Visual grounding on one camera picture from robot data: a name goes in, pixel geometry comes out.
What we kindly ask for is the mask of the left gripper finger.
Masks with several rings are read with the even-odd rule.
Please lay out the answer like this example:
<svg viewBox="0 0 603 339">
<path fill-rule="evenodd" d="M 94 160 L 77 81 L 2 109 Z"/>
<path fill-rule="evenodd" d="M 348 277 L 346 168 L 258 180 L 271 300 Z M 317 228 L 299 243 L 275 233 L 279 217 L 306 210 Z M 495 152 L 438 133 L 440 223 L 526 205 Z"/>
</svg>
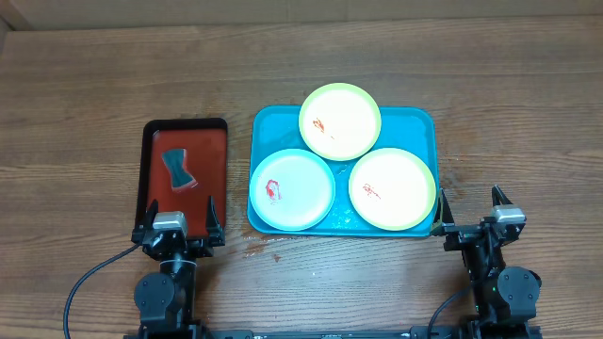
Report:
<svg viewBox="0 0 603 339">
<path fill-rule="evenodd" d="M 205 217 L 205 228 L 208 232 L 221 232 L 220 220 L 217 216 L 214 198 L 208 197 Z"/>
<path fill-rule="evenodd" d="M 149 207 L 147 208 L 145 215 L 143 217 L 143 229 L 145 231 L 151 230 L 153 228 L 153 223 L 155 220 L 155 216 L 158 213 L 158 201 L 153 200 Z"/>
</svg>

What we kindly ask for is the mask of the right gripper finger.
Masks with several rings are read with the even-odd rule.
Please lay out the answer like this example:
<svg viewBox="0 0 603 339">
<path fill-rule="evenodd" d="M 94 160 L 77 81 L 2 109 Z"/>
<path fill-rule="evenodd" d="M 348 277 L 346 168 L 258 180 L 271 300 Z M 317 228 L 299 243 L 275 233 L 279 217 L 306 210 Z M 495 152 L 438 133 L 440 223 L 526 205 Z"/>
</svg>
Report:
<svg viewBox="0 0 603 339">
<path fill-rule="evenodd" d="M 494 185 L 492 187 L 491 195 L 492 195 L 493 206 L 512 204 L 510 199 L 505 195 L 503 190 L 498 185 Z"/>
<path fill-rule="evenodd" d="M 430 235 L 446 235 L 449 228 L 455 226 L 448 200 L 443 188 L 439 189 L 436 200 L 436 211 L 434 214 Z"/>
</svg>

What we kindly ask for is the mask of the green-rimmed plate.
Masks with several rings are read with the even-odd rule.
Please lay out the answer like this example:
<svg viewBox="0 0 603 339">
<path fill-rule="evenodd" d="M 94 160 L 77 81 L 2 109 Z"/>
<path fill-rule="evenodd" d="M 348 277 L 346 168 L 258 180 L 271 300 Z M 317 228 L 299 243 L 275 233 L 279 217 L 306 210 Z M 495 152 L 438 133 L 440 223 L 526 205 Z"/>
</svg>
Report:
<svg viewBox="0 0 603 339">
<path fill-rule="evenodd" d="M 357 214 L 386 231 L 404 231 L 432 211 L 436 184 L 431 170 L 416 155 L 383 148 L 364 155 L 350 174 L 349 195 Z"/>
<path fill-rule="evenodd" d="M 324 85 L 301 106 L 299 128 L 314 153 L 348 161 L 367 153 L 382 128 L 381 111 L 365 90 L 347 83 Z"/>
</svg>

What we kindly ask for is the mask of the dark sponge with pink base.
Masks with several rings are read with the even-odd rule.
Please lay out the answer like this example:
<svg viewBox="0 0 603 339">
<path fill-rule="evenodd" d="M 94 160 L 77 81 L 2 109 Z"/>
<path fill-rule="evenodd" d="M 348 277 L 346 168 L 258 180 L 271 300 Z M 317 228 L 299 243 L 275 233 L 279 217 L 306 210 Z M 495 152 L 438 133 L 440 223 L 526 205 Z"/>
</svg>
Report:
<svg viewBox="0 0 603 339">
<path fill-rule="evenodd" d="M 187 190 L 197 185 L 197 180 L 187 169 L 187 150 L 170 149 L 161 154 L 164 166 L 170 175 L 174 192 Z"/>
</svg>

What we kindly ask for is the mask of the light blue plate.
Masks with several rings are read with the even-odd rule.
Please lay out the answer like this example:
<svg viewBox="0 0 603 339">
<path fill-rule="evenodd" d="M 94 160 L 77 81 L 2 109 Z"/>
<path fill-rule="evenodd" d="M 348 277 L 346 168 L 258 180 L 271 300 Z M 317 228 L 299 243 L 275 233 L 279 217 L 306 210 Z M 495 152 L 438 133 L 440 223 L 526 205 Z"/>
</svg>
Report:
<svg viewBox="0 0 603 339">
<path fill-rule="evenodd" d="M 263 159 L 254 170 L 249 198 L 255 214 L 269 227 L 303 231 L 329 214 L 335 198 L 334 175 L 314 153 L 281 150 Z"/>
</svg>

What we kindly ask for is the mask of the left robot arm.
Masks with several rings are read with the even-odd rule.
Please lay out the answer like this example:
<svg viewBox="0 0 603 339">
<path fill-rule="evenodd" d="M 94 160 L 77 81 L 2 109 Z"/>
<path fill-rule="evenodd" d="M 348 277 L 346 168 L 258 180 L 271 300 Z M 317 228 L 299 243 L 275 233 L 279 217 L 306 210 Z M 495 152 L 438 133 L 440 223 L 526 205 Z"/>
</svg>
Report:
<svg viewBox="0 0 603 339">
<path fill-rule="evenodd" d="M 212 197 L 207 200 L 204 226 L 208 236 L 189 239 L 185 214 L 160 213 L 158 201 L 153 201 L 134 227 L 132 241 L 159 263 L 159 270 L 142 277 L 135 287 L 140 338 L 213 336 L 203 321 L 194 318 L 196 260 L 212 257 L 214 248 L 225 244 Z"/>
</svg>

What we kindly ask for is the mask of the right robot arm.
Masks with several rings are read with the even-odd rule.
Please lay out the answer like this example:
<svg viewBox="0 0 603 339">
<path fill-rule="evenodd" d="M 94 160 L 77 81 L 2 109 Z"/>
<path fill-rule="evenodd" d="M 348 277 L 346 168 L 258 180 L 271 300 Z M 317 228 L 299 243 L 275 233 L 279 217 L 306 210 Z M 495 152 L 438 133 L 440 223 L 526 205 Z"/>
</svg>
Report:
<svg viewBox="0 0 603 339">
<path fill-rule="evenodd" d="M 437 197 L 432 236 L 443 236 L 445 251 L 462 254 L 469 286 L 445 300 L 425 330 L 427 338 L 540 338 L 529 321 L 536 316 L 542 280 L 534 271 L 507 266 L 502 248 L 516 241 L 527 218 L 499 186 L 493 186 L 491 213 L 477 224 L 458 225 L 443 191 Z M 437 327 L 437 317 L 455 300 L 472 295 L 476 314 L 455 326 Z"/>
</svg>

